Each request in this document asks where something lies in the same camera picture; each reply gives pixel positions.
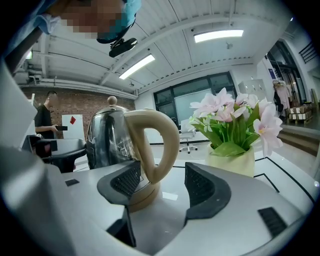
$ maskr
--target electric kettle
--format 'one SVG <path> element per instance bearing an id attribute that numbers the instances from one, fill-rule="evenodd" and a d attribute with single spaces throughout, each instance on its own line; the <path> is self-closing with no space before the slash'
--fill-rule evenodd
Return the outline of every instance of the electric kettle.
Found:
<path id="1" fill-rule="evenodd" d="M 149 205 L 157 196 L 161 181 L 173 167 L 180 138 L 177 126 L 165 114 L 153 110 L 133 110 L 117 106 L 117 98 L 107 99 L 108 107 L 96 112 L 89 124 L 86 154 L 90 169 L 139 160 L 140 183 L 129 205 L 131 212 Z M 144 129 L 157 130 L 163 139 L 163 155 L 155 165 Z"/>

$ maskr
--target fluorescent light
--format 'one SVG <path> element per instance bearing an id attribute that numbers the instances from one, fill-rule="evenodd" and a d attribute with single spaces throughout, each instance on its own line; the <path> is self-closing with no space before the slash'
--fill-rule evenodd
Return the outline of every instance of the fluorescent light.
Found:
<path id="1" fill-rule="evenodd" d="M 26 60 L 32 59 L 32 50 L 28 52 L 27 56 L 25 57 Z"/>
<path id="2" fill-rule="evenodd" d="M 194 40 L 196 43 L 218 39 L 218 38 L 233 38 L 233 37 L 242 37 L 243 30 L 221 30 L 221 31 L 213 31 L 208 33 L 196 34 L 194 36 Z"/>
<path id="3" fill-rule="evenodd" d="M 141 69 L 143 66 L 147 65 L 148 63 L 154 61 L 155 58 L 152 56 L 152 54 L 148 55 L 147 57 L 140 60 L 138 63 L 134 64 L 132 67 L 130 67 L 126 72 L 124 72 L 122 75 L 120 75 L 119 78 L 126 79 L 128 76 L 136 72 L 137 70 Z"/>

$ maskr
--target black t-shirt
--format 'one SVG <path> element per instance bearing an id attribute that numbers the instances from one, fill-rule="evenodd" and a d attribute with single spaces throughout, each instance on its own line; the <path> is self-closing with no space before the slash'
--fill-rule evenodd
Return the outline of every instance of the black t-shirt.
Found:
<path id="1" fill-rule="evenodd" d="M 34 118 L 34 126 L 52 126 L 50 111 L 46 108 L 45 105 L 40 105 L 38 107 L 38 113 L 36 113 L 36 116 Z M 44 139 L 55 138 L 54 132 L 51 130 L 42 131 L 39 132 L 39 134 L 41 134 Z"/>

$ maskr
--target kettle lid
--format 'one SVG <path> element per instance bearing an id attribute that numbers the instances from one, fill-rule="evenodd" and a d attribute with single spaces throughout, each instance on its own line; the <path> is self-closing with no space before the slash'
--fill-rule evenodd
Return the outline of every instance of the kettle lid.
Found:
<path id="1" fill-rule="evenodd" d="M 95 115 L 105 113 L 105 112 L 129 111 L 129 109 L 123 106 L 117 106 L 118 100 L 115 96 L 110 96 L 106 101 L 108 102 L 109 106 L 99 110 L 98 112 L 95 113 Z"/>

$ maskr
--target kettle lid knob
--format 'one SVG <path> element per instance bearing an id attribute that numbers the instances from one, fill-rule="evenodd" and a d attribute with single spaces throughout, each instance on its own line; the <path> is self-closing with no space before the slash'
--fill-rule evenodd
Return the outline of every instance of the kettle lid knob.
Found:
<path id="1" fill-rule="evenodd" d="M 110 96 L 107 100 L 109 105 L 116 105 L 117 104 L 117 98 L 115 96 Z"/>

